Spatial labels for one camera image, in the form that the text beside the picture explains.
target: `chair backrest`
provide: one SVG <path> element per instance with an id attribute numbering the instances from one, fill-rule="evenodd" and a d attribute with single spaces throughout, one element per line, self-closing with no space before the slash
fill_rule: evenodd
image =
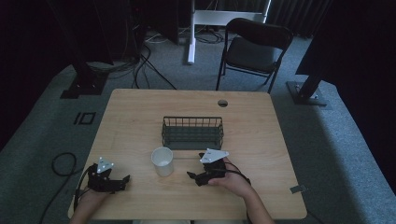
<path id="1" fill-rule="evenodd" d="M 252 43 L 282 50 L 286 50 L 293 39 L 293 33 L 286 27 L 244 18 L 235 18 L 229 21 L 226 26 L 227 36 L 228 32 L 240 35 Z"/>

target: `grey carpet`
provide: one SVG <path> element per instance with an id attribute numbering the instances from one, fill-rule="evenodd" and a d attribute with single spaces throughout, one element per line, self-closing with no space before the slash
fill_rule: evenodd
<path id="1" fill-rule="evenodd" d="M 309 39 L 294 38 L 271 95 L 297 179 L 309 188 L 303 197 L 310 214 L 302 220 L 276 223 L 319 223 L 314 216 L 323 223 L 395 223 L 395 195 L 336 88 L 325 82 L 318 88 L 330 109 L 295 105 L 291 99 L 286 82 L 306 79 L 294 74 L 309 44 Z M 215 89 L 222 44 L 197 42 L 194 65 L 186 64 L 188 41 L 184 39 L 178 46 L 169 41 L 147 45 L 151 50 L 149 61 L 179 90 Z M 106 67 L 100 63 L 92 65 Z M 46 205 L 65 181 L 65 177 L 52 172 L 53 159 L 60 153 L 72 152 L 77 156 L 77 170 L 82 168 L 112 90 L 131 88 L 133 84 L 131 71 L 115 72 L 110 74 L 100 96 L 60 99 L 75 75 L 73 67 L 68 66 L 52 80 L 1 151 L 0 223 L 38 223 Z M 144 89 L 172 89 L 147 66 L 141 69 L 137 81 Z M 267 86 L 261 81 L 259 77 L 229 71 L 220 90 L 266 91 Z M 78 113 L 93 112 L 96 116 L 91 125 L 75 124 Z M 73 160 L 67 155 L 56 161 L 57 170 L 63 174 L 69 173 L 72 165 Z M 80 173 L 73 175 L 55 198 L 44 223 L 68 222 L 67 209 L 79 176 Z"/>

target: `chair leg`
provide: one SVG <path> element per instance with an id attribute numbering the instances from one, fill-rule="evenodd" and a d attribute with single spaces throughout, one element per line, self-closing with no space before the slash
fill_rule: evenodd
<path id="1" fill-rule="evenodd" d="M 264 86 L 267 85 L 268 80 L 271 78 L 271 76 L 272 76 L 272 73 L 271 73 L 270 75 L 268 75 L 267 79 L 265 79 L 265 81 L 264 81 Z"/>
<path id="2" fill-rule="evenodd" d="M 223 59 L 221 59 L 221 63 L 220 63 L 219 74 L 218 74 L 218 83 L 216 84 L 216 91 L 219 90 L 221 75 L 223 75 L 223 76 L 225 75 L 225 62 Z"/>
<path id="3" fill-rule="evenodd" d="M 277 75 L 277 69 L 276 69 L 276 71 L 275 71 L 274 74 L 273 74 L 273 78 L 272 78 L 272 80 L 271 80 L 270 87 L 268 88 L 268 91 L 267 91 L 268 94 L 271 93 L 272 87 L 274 86 L 275 79 L 276 79 L 276 75 Z"/>

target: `wooden table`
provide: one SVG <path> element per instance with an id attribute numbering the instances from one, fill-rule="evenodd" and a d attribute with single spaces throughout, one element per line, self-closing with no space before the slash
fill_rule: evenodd
<path id="1" fill-rule="evenodd" d="M 220 107 L 218 100 L 228 106 Z M 244 202 L 221 187 L 198 187 L 199 150 L 174 150 L 175 171 L 160 177 L 150 155 L 162 145 L 163 116 L 222 117 L 222 150 L 250 178 L 270 215 L 304 218 L 301 193 L 271 97 L 264 92 L 114 90 L 85 169 L 99 157 L 115 163 L 111 179 L 131 175 L 93 219 L 245 219 Z M 73 214 L 73 203 L 69 216 Z"/>

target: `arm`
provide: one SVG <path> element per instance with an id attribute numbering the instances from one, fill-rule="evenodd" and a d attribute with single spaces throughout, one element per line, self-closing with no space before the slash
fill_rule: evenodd
<path id="1" fill-rule="evenodd" d="M 229 164 L 230 161 L 224 158 L 226 168 L 228 170 L 237 169 Z M 253 224 L 274 224 L 271 216 L 268 214 L 267 209 L 262 203 L 262 199 L 256 190 L 250 186 L 244 177 L 238 174 L 226 173 L 223 178 L 213 178 L 208 182 L 209 185 L 222 186 L 235 195 L 243 198 L 247 207 L 247 214 Z"/>
<path id="2" fill-rule="evenodd" d="M 88 189 L 80 198 L 75 213 L 70 218 L 69 224 L 84 224 L 87 223 L 96 210 L 102 205 L 109 193 L 97 192 L 93 189 Z"/>

